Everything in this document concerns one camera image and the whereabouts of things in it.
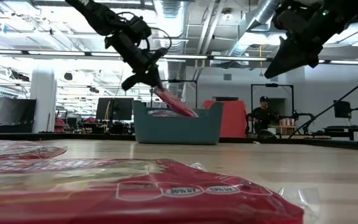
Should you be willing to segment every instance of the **computer screen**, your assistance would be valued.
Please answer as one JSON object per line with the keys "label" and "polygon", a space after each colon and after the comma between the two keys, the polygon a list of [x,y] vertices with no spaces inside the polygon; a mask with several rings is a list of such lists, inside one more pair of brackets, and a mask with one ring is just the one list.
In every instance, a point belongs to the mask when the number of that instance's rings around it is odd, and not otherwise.
{"label": "computer screen", "polygon": [[352,118],[351,104],[347,101],[334,100],[335,118]]}
{"label": "computer screen", "polygon": [[133,98],[115,98],[113,120],[130,121],[132,120]]}
{"label": "computer screen", "polygon": [[99,98],[96,119],[110,119],[112,116],[115,121],[130,121],[133,101],[133,98]]}
{"label": "computer screen", "polygon": [[109,115],[111,114],[111,107],[108,110],[109,102],[112,101],[113,98],[99,98],[98,101],[98,109],[96,110],[96,119],[109,119]]}

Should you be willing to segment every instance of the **red object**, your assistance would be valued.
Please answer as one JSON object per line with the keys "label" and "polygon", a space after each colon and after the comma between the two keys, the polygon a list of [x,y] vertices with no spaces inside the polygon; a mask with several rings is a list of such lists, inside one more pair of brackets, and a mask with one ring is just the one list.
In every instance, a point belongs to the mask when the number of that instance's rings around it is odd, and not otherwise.
{"label": "red object", "polygon": [[66,123],[64,122],[64,120],[55,119],[55,132],[56,133],[64,133],[65,132],[64,126],[66,126]]}
{"label": "red object", "polygon": [[0,159],[50,159],[67,150],[30,141],[0,141]]}
{"label": "red object", "polygon": [[187,108],[186,104],[180,101],[179,98],[177,98],[168,90],[160,90],[159,88],[154,88],[154,93],[159,96],[162,101],[169,105],[171,109],[176,113],[193,118],[197,117],[197,114],[193,110]]}
{"label": "red object", "polygon": [[265,187],[170,159],[0,161],[0,224],[302,224]]}
{"label": "red object", "polygon": [[[206,100],[204,109],[210,109],[216,101]],[[246,131],[246,105],[243,101],[222,101],[223,116],[221,138],[244,138]]]}
{"label": "red object", "polygon": [[85,122],[86,123],[95,123],[95,122],[97,122],[97,120],[96,120],[96,118],[87,118],[87,119],[85,119]]}

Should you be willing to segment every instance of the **baseball cap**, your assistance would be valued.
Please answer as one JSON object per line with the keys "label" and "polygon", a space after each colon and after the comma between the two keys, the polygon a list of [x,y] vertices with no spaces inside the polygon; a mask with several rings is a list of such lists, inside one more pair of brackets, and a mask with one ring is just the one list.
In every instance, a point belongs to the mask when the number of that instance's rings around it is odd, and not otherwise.
{"label": "baseball cap", "polygon": [[259,102],[268,102],[269,101],[269,98],[267,98],[267,96],[262,96],[260,99],[259,99]]}

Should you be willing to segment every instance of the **dark shirt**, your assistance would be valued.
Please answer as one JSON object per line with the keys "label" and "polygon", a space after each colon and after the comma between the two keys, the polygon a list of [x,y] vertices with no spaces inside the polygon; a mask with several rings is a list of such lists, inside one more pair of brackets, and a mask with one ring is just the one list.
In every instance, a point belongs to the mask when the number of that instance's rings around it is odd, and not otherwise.
{"label": "dark shirt", "polygon": [[251,114],[247,114],[247,120],[249,120],[250,117],[258,120],[258,122],[254,124],[256,133],[262,129],[267,129],[270,122],[277,119],[277,115],[274,111],[269,108],[263,109],[260,107],[255,108]]}

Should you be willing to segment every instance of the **wooden tabletop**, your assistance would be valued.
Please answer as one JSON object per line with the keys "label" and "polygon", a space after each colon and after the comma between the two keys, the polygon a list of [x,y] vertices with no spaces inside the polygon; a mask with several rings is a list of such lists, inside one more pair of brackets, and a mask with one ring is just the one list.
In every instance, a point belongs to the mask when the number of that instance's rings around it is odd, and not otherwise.
{"label": "wooden tabletop", "polygon": [[316,188],[318,224],[358,224],[358,151],[279,144],[217,146],[146,145],[125,141],[58,140],[67,146],[58,158],[170,158],[194,161],[211,172],[241,176],[274,191],[281,187]]}

